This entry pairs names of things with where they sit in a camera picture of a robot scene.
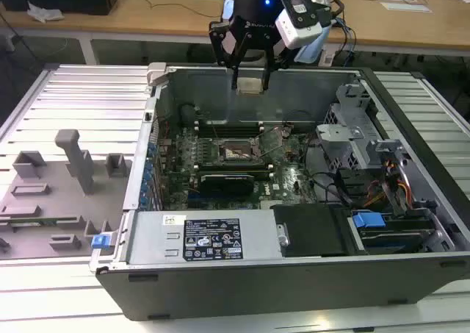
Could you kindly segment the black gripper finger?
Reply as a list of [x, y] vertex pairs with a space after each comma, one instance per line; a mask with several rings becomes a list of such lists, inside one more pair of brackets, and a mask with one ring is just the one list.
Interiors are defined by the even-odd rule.
[[263, 44], [265, 63], [261, 84], [262, 89], [267, 90], [271, 73], [287, 69], [294, 60], [296, 50], [289, 49], [281, 38], [265, 37]]
[[[234, 39], [234, 47], [231, 52], [227, 52], [223, 46], [223, 41], [228, 35]], [[209, 24], [209, 39], [217, 64], [233, 71], [231, 89], [236, 90], [239, 65], [250, 44], [250, 29], [246, 27], [246, 21], [241, 18], [235, 18], [231, 21], [212, 21]]]

